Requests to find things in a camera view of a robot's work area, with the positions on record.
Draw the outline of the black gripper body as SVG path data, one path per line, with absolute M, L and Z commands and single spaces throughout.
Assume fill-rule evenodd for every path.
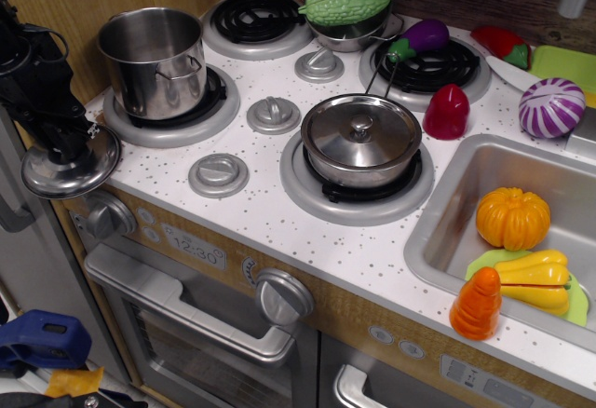
M 74 129 L 76 127 L 98 126 L 96 123 L 87 120 L 86 109 L 80 103 L 71 102 L 58 109 L 38 111 L 36 118 L 48 142 L 51 136 L 68 136 L 72 147 L 75 147 Z

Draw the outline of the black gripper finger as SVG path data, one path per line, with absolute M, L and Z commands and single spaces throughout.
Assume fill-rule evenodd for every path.
M 74 129 L 74 158 L 79 159 L 90 155 L 90 142 L 100 133 L 99 126 L 89 126 L 87 128 L 76 127 Z
M 75 151 L 71 146 L 71 141 L 68 136 L 51 136 L 49 138 L 50 158 L 55 163 L 65 164 L 71 162 L 75 158 Z

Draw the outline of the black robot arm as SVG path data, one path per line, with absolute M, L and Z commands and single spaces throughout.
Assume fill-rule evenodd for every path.
M 99 130 L 71 91 L 68 54 L 61 34 L 19 22 L 1 0 L 1 105 L 42 147 L 70 161 Z

